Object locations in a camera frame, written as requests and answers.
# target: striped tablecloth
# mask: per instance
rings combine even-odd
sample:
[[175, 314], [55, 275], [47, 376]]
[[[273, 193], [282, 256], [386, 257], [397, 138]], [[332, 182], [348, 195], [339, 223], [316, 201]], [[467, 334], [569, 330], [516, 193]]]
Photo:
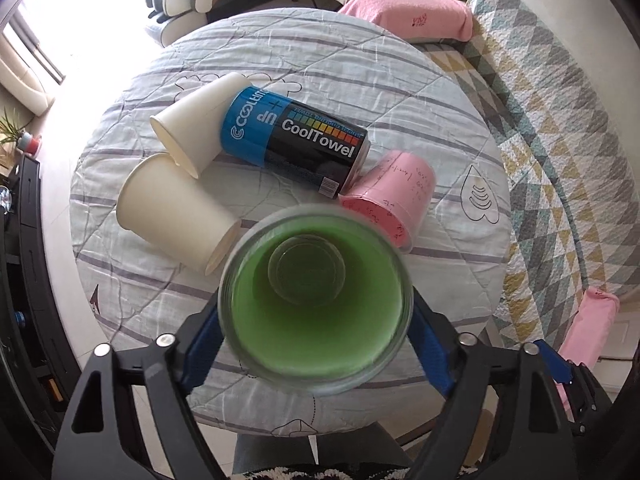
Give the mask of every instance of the striped tablecloth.
[[[511, 231], [506, 176], [484, 121], [439, 67], [383, 29], [322, 10], [272, 9], [214, 23], [165, 49], [105, 111], [78, 161], [74, 253], [87, 308], [113, 345], [132, 348], [175, 331], [218, 286], [220, 270], [204, 278], [185, 269], [123, 230], [114, 206], [129, 172], [163, 151], [149, 117], [231, 71], [366, 127], [366, 170], [391, 149], [431, 164], [436, 192], [405, 263], [434, 310], [459, 330], [480, 332], [498, 305]], [[203, 181], [245, 228], [278, 209], [324, 200], [228, 155]], [[473, 186], [489, 195], [481, 207], [470, 200]], [[365, 426], [430, 389], [408, 343], [369, 383], [318, 398], [274, 390], [224, 345], [190, 405], [199, 420], [222, 428], [300, 435]]]

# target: heart drawing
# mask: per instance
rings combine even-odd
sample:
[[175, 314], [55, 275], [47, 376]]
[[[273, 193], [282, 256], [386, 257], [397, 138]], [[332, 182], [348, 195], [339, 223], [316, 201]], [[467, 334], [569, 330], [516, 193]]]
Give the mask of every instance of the heart drawing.
[[500, 212], [494, 192], [473, 166], [466, 174], [460, 198], [462, 199], [462, 211], [470, 220], [479, 222], [482, 218], [486, 218], [490, 224], [498, 223]]

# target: potted plant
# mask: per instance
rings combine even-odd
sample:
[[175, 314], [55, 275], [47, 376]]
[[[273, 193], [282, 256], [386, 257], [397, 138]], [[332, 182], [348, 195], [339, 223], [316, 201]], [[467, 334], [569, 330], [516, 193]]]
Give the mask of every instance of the potted plant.
[[14, 142], [19, 150], [35, 155], [40, 147], [40, 139], [36, 139], [29, 132], [25, 131], [25, 126], [18, 126], [15, 120], [11, 120], [4, 109], [4, 116], [0, 118], [0, 146]]

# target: pink towel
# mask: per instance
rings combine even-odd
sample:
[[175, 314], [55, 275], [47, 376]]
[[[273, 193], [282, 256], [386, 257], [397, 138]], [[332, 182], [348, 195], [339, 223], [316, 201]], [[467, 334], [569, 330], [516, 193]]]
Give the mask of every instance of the pink towel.
[[[578, 314], [575, 315], [558, 353], [567, 360], [576, 364], [584, 363], [589, 370], [593, 370], [619, 308], [620, 300], [617, 296], [590, 286], [582, 297]], [[558, 385], [558, 392], [564, 408], [568, 410], [569, 401], [561, 385]]]
[[403, 40], [468, 41], [471, 10], [458, 0], [349, 0], [338, 12], [386, 28]]

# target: floor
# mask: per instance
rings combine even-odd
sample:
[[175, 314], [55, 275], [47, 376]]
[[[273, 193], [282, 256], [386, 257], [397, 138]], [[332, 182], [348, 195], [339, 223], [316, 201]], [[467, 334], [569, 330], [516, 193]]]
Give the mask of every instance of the floor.
[[[318, 0], [334, 8], [332, 0]], [[310, 6], [277, 0], [262, 7]], [[42, 46], [67, 78], [50, 111], [32, 124], [42, 136], [42, 227], [52, 290], [71, 348], [84, 366], [106, 337], [92, 315], [72, 253], [69, 190], [78, 157], [102, 112], [127, 81], [160, 51], [143, 31], [143, 0], [26, 0]], [[172, 476], [156, 434], [146, 391], [135, 390], [143, 435], [156, 471]], [[199, 425], [222, 469], [230, 474], [236, 434]]]

